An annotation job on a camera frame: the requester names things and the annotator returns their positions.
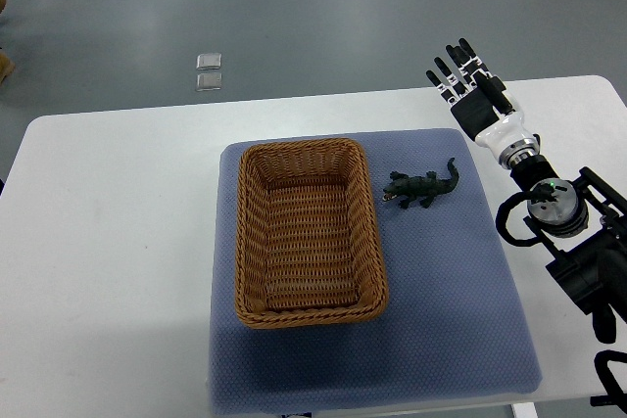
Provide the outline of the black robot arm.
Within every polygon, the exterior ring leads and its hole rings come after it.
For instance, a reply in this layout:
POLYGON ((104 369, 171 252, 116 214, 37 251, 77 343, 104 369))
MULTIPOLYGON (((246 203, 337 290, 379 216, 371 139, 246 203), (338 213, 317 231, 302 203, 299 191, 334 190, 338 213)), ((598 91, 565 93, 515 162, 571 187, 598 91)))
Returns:
POLYGON ((542 155, 507 167, 520 191, 499 206, 497 231, 516 247, 543 245, 549 274, 592 317, 598 341, 614 344, 626 318, 626 199, 587 167, 574 180, 542 155))

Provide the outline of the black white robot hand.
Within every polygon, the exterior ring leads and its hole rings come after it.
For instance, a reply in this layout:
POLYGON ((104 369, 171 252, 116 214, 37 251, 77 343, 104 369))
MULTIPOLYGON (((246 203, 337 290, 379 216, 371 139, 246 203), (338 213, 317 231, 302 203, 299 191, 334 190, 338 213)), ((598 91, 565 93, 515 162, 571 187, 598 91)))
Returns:
POLYGON ((456 70, 436 57, 437 69, 429 70, 426 76, 464 134, 489 150, 505 169, 539 155, 539 138, 525 129, 523 111, 470 43, 462 38, 457 45, 448 45, 446 52, 456 70))

